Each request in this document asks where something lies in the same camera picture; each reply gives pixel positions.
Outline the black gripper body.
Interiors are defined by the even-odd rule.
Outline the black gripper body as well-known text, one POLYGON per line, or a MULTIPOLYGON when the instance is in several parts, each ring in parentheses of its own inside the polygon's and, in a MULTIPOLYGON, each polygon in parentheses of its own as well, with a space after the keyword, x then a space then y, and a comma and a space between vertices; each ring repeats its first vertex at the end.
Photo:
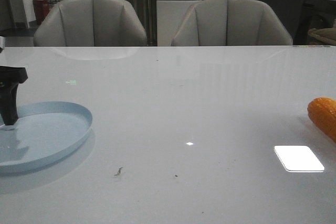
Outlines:
POLYGON ((28 79, 25 67, 1 66, 1 83, 24 83, 28 79))

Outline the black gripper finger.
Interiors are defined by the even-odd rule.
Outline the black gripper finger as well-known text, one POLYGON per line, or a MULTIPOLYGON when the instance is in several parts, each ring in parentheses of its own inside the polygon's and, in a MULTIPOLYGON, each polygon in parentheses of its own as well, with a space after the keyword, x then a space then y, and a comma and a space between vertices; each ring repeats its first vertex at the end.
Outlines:
POLYGON ((18 120, 16 95, 18 82, 1 82, 1 117, 5 125, 18 120))

